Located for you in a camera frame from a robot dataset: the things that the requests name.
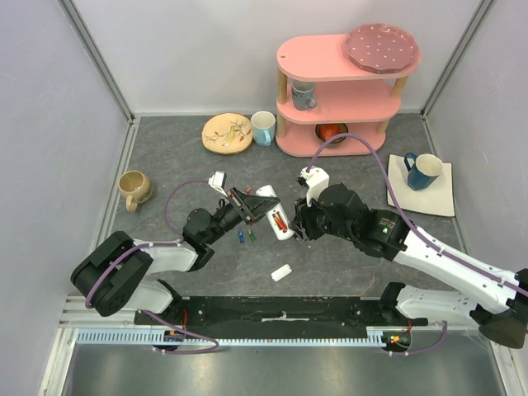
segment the blue cup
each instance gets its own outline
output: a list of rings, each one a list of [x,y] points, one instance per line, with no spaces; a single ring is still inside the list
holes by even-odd
[[[261,146],[269,146],[275,138],[275,116],[269,111],[258,111],[251,117],[253,140]]]
[[[313,109],[317,105],[314,98],[315,82],[294,80],[291,84],[291,96],[297,110]]]
[[[444,170],[443,162],[432,154],[407,153],[403,161],[409,172],[407,184],[415,191],[428,188]]]

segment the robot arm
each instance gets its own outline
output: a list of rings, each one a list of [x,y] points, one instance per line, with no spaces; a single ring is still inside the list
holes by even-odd
[[[441,247],[437,253],[427,246],[401,216],[390,210],[369,210],[359,196],[343,184],[328,186],[328,174],[313,167],[299,178],[308,187],[306,198],[295,202],[295,218],[290,227],[303,239],[324,234],[344,238],[372,257],[423,271],[459,291],[419,290],[404,284],[389,285],[396,297],[397,310],[407,318],[447,320],[478,324],[479,331],[508,347],[522,347],[528,324],[528,299],[505,287],[510,282],[528,290],[528,270],[505,271],[437,241],[417,228],[428,240]],[[476,267],[493,273],[500,283],[448,258],[454,253]]]
[[[236,188],[224,191],[225,174],[215,173],[209,184],[220,193],[219,208],[211,214],[194,209],[183,227],[183,243],[156,243],[132,239],[123,231],[114,232],[72,273],[73,285],[84,295],[96,284],[110,264],[134,246],[150,245],[130,254],[113,269],[92,298],[92,307],[103,317],[121,309],[148,309],[161,313],[179,296],[162,281],[147,282],[146,275],[164,271],[197,271],[215,254],[211,244],[241,222],[254,224],[280,204],[275,196],[254,196]]]

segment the polka dot plate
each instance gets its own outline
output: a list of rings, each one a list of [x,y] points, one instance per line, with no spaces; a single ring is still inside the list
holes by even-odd
[[[414,37],[396,26],[376,23],[351,31],[345,51],[358,68],[372,73],[398,73],[413,62],[418,54]]]

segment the white placemat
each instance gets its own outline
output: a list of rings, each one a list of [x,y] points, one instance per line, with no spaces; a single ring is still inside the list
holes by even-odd
[[[415,191],[409,187],[407,174],[403,157],[390,154],[389,180],[403,209],[428,215],[455,217],[451,163],[444,163],[444,172],[425,190]],[[390,206],[394,206],[388,191],[387,201]]]

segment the pink shelf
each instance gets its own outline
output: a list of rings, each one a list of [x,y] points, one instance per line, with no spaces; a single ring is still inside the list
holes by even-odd
[[[297,124],[382,121],[394,116],[402,103],[399,97],[390,96],[391,91],[392,86],[383,80],[318,82],[314,93],[317,106],[299,111],[288,85],[288,100],[283,105],[277,102],[277,109]]]
[[[422,54],[399,73],[376,74],[355,66],[345,55],[347,35],[303,35],[286,41],[277,51],[279,68],[287,76],[304,81],[376,80],[408,76],[420,64]]]
[[[378,150],[385,141],[385,134],[376,133],[375,123],[355,123],[346,126],[349,132],[366,139],[375,150]],[[289,155],[311,157],[321,147],[320,140],[315,136],[315,125],[301,125],[286,121],[286,131],[284,138],[277,137],[276,139],[280,149]],[[336,147],[326,148],[321,153],[322,156],[362,154],[370,154],[369,149],[360,141],[351,138],[345,139]]]

